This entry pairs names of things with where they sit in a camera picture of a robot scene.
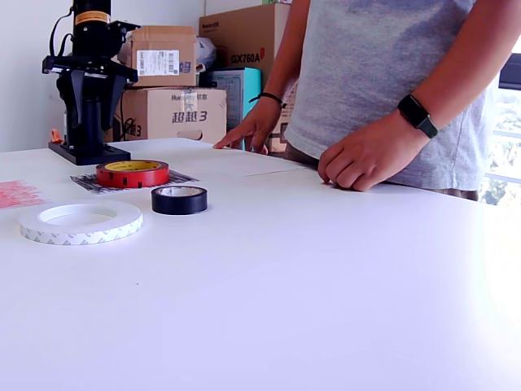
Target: white tape roll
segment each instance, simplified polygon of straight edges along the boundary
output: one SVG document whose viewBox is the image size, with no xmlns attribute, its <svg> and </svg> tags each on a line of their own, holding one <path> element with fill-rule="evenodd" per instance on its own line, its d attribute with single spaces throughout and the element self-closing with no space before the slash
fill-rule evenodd
<svg viewBox="0 0 521 391">
<path fill-rule="evenodd" d="M 143 215 L 133 205 L 85 200 L 30 209 L 20 218 L 20 232 L 38 243 L 86 245 L 131 236 L 142 224 Z"/>
</svg>

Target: double-sided tape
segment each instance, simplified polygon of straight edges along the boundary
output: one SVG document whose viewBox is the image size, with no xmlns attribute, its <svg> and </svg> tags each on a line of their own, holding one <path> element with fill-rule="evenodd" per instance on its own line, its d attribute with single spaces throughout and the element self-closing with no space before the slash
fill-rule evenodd
<svg viewBox="0 0 521 391">
<path fill-rule="evenodd" d="M 74 217 L 80 217 L 83 223 L 70 223 Z M 102 218 L 104 221 L 88 222 L 92 218 L 95 221 Z M 60 225 L 64 219 L 69 224 Z M 142 225 L 143 215 L 133 205 L 85 200 L 75 204 L 42 205 L 30 209 L 20 218 L 20 233 L 26 239 L 38 243 L 86 245 L 123 239 L 138 232 Z"/>
<path fill-rule="evenodd" d="M 152 210 L 170 216 L 183 216 L 208 209 L 208 192 L 200 187 L 170 186 L 152 191 Z"/>
<path fill-rule="evenodd" d="M 170 181 L 169 165 L 162 161 L 117 161 L 96 168 L 98 185 L 118 189 L 161 186 Z"/>
</svg>

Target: orange object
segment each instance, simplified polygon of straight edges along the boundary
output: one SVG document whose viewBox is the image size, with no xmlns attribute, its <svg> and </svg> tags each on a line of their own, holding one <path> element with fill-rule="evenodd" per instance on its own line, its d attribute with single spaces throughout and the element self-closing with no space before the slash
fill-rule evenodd
<svg viewBox="0 0 521 391">
<path fill-rule="evenodd" d="M 50 132 L 50 141 L 53 143 L 53 144 L 61 144 L 63 142 L 63 140 L 61 139 L 61 137 L 59 136 L 59 131 L 57 129 L 53 129 L 51 132 Z"/>
</svg>

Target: black tape roll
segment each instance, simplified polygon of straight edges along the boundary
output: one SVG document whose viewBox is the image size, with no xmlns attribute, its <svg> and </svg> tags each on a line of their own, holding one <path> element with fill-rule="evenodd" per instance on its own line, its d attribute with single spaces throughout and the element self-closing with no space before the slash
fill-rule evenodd
<svg viewBox="0 0 521 391">
<path fill-rule="evenodd" d="M 167 186 L 152 191 L 152 210 L 169 216 L 186 216 L 208 209 L 208 192 L 200 187 Z"/>
</svg>

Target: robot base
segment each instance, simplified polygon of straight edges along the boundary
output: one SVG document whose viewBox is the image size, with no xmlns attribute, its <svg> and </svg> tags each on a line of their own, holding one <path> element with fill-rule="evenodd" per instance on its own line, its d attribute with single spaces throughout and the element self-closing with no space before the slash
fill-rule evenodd
<svg viewBox="0 0 521 391">
<path fill-rule="evenodd" d="M 114 161 L 130 160 L 130 152 L 110 147 L 109 145 L 106 145 L 97 155 L 74 151 L 63 144 L 49 143 L 49 148 L 58 155 L 72 162 L 74 165 L 102 165 Z"/>
</svg>

